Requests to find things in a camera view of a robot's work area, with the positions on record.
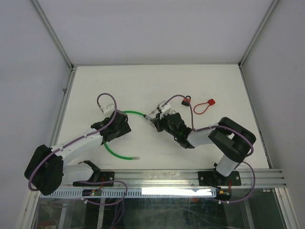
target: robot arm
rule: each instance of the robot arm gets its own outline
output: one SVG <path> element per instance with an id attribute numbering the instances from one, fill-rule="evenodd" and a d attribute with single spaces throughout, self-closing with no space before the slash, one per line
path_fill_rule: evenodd
<path id="1" fill-rule="evenodd" d="M 249 156 L 248 152 L 256 141 L 253 133 L 240 126 L 233 120 L 224 117 L 218 125 L 211 128 L 193 130 L 187 127 L 179 113 L 165 101 L 157 106 L 155 118 L 144 117 L 152 122 L 158 132 L 165 130 L 183 148 L 192 149 L 197 146 L 214 143 L 223 153 L 218 164 L 215 163 L 213 176 L 208 178 L 209 185 L 221 186 L 231 172 Z"/>
<path id="2" fill-rule="evenodd" d="M 71 166 L 67 164 L 84 152 L 92 148 L 97 148 L 105 142 L 110 142 L 131 131 L 128 125 L 127 114 L 122 111 L 117 111 L 113 122 L 107 128 L 98 132 L 97 130 L 100 130 L 109 123 L 113 115 L 114 112 L 110 117 L 105 118 L 102 122 L 94 123 L 85 133 L 66 143 L 52 147 L 47 147 L 46 145 L 39 146 L 35 150 L 24 173 L 25 177 L 30 179 L 38 164 L 52 152 L 58 151 L 39 168 L 32 179 L 32 184 L 42 194 L 51 194 L 61 184 L 75 183 L 80 180 L 88 180 L 90 182 L 99 181 L 100 170 L 92 162 L 84 161 L 78 165 Z"/>

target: white wall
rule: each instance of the white wall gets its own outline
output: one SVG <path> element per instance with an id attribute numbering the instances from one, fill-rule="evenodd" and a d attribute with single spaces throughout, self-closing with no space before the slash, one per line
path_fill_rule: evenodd
<path id="1" fill-rule="evenodd" d="M 37 146 L 48 143 L 68 68 L 27 0 L 0 7 L 0 224 L 15 228 Z"/>
<path id="2" fill-rule="evenodd" d="M 282 0 L 244 66 L 267 150 L 305 228 L 305 1 Z"/>
<path id="3" fill-rule="evenodd" d="M 39 0 L 74 64 L 238 63 L 271 0 Z"/>

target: cable connector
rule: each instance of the cable connector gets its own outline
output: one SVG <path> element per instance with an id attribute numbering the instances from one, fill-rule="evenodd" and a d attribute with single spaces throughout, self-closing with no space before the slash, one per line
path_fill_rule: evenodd
<path id="1" fill-rule="evenodd" d="M 216 102 L 215 102 L 214 99 L 208 100 L 208 104 L 209 104 L 210 106 L 213 106 L 215 103 L 216 103 Z"/>

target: red wire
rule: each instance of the red wire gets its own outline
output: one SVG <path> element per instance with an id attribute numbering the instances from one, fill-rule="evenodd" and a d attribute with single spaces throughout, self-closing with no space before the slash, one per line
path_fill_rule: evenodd
<path id="1" fill-rule="evenodd" d="M 193 111 L 194 111 L 194 113 L 195 113 L 196 115 L 202 115 L 202 114 L 203 114 L 204 112 L 206 112 L 206 110 L 211 106 L 211 105 L 208 105 L 207 108 L 206 108 L 203 112 L 201 112 L 201 113 L 196 112 L 196 111 L 195 111 L 196 107 L 199 106 L 199 105 L 203 105 L 203 104 L 208 104 L 208 102 L 202 103 L 202 104 L 197 104 L 197 105 L 194 107 Z"/>
<path id="2" fill-rule="evenodd" d="M 102 182 L 104 182 L 104 178 L 103 177 L 102 177 Z M 99 187 L 99 189 L 101 189 L 102 187 L 103 187 L 103 184 Z"/>
<path id="3" fill-rule="evenodd" d="M 228 191 L 231 192 L 231 187 L 232 187 L 232 183 L 231 181 L 229 180 L 229 188 L 228 188 Z"/>

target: aluminum frame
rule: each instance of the aluminum frame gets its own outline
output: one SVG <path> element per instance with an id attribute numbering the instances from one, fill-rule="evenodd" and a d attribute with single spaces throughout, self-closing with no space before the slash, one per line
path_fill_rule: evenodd
<path id="1" fill-rule="evenodd" d="M 33 8 L 35 9 L 35 11 L 37 12 L 42 24 L 44 25 L 45 29 L 47 30 L 50 38 L 52 39 L 55 47 L 57 48 L 57 50 L 59 51 L 60 55 L 62 56 L 63 60 L 66 62 L 66 64 L 68 65 L 69 69 L 70 69 L 70 73 L 69 73 L 69 77 L 68 77 L 68 81 L 67 81 L 67 85 L 66 87 L 63 89 L 64 90 L 64 95 L 61 101 L 61 105 L 60 105 L 60 109 L 58 112 L 58 116 L 56 118 L 55 124 L 54 124 L 54 131 L 53 131 L 53 135 L 52 138 L 50 140 L 50 145 L 54 145 L 57 143 L 58 137 L 59 137 L 59 132 L 61 129 L 61 124 L 63 121 L 63 117 L 65 114 L 65 110 L 67 107 L 67 103 L 68 103 L 68 99 L 69 99 L 69 95 L 71 92 L 71 88 L 72 88 L 72 84 L 73 84 L 73 80 L 75 77 L 75 72 L 76 72 L 76 68 L 73 67 L 73 64 L 71 63 L 70 58 L 68 57 L 66 51 L 64 50 L 60 40 L 58 39 L 55 31 L 53 30 L 47 16 L 45 15 L 43 9 L 41 8 L 39 1 L 38 0 L 29 0 L 33 6 Z M 268 8 L 266 14 L 264 15 L 259 27 L 257 28 L 253 38 L 250 41 L 249 46 L 247 47 L 247 50 L 245 51 L 239 66 L 240 66 L 240 70 L 241 70 L 241 75 L 244 81 L 244 85 L 245 85 L 245 89 L 246 92 L 248 94 L 249 97 L 249 102 L 255 117 L 255 121 L 257 124 L 257 127 L 259 129 L 259 133 L 260 133 L 260 137 L 261 140 L 263 142 L 263 146 L 268 158 L 268 162 L 270 167 L 273 167 L 272 161 L 270 159 L 270 156 L 268 155 L 268 152 L 266 151 L 265 148 L 265 144 L 263 141 L 263 137 L 261 135 L 261 131 L 259 128 L 259 123 L 257 121 L 256 118 L 256 114 L 255 114 L 255 110 L 253 107 L 253 101 L 251 99 L 251 95 L 249 92 L 249 88 L 247 87 L 246 81 L 244 79 L 244 74 L 243 74 L 243 64 L 245 63 L 247 57 L 249 56 L 249 54 L 251 53 L 251 50 L 253 49 L 253 47 L 255 46 L 256 42 L 258 41 L 258 38 L 260 37 L 263 29 L 265 28 L 265 25 L 267 24 L 268 20 L 270 19 L 271 15 L 273 14 L 276 6 L 278 5 L 279 0 L 273 0 L 270 7 Z M 129 185 L 131 186 L 139 186 L 139 181 L 143 181 L 143 185 L 164 185 L 164 184 L 171 184 L 174 186 L 179 186 L 179 187 L 183 187 L 183 186 L 189 186 L 194 184 L 195 186 L 195 174 L 198 170 L 193 170 L 193 171 L 185 171 L 185 170 L 175 170 L 175 172 L 172 170 L 171 172 L 169 172 L 167 170 L 167 172 L 169 172 L 168 174 L 166 174 L 166 172 L 164 170 L 153 170 L 153 172 L 149 172 L 148 170 L 144 171 L 142 173 L 142 177 L 140 177 L 139 175 L 141 174 L 140 171 L 136 171 L 136 170 L 124 170 L 124 171 L 116 171 L 116 179 L 123 179 L 125 180 Z M 156 174 L 160 172 L 161 174 L 159 179 L 157 181 L 153 181 L 152 182 L 152 178 L 149 177 L 153 174 Z M 181 179 L 175 179 L 175 177 L 173 177 L 175 174 L 180 173 L 181 175 Z M 275 193 L 277 196 L 277 201 L 279 204 L 279 208 L 282 211 L 283 214 L 283 218 L 285 220 L 286 226 L 287 228 L 292 228 L 292 229 L 298 229 L 301 228 L 300 223 L 297 219 L 295 210 L 293 208 L 289 193 L 288 193 L 288 189 L 286 188 L 286 184 L 284 181 L 284 178 L 282 176 L 281 170 L 279 169 L 267 169 L 266 171 L 259 171 L 257 169 L 255 169 L 255 175 L 260 174 L 261 176 L 257 177 L 257 181 L 258 181 L 258 185 L 255 186 L 255 188 L 275 188 Z M 242 179 L 242 183 L 244 184 L 242 186 L 242 188 L 249 188 L 249 184 L 251 185 L 251 177 L 250 177 L 250 173 L 249 170 L 245 170 L 244 171 L 244 176 L 241 175 L 241 179 Z M 35 209 L 36 209 L 36 205 L 38 203 L 38 196 L 40 195 L 39 192 L 31 192 L 28 191 L 26 198 L 25 198 L 25 202 L 23 204 L 22 210 L 21 210 L 21 214 L 20 214 L 20 218 L 18 220 L 18 224 L 17 224 L 17 228 L 18 229 L 28 229 L 31 228 L 31 224 L 33 222 L 34 216 L 35 216 Z"/>

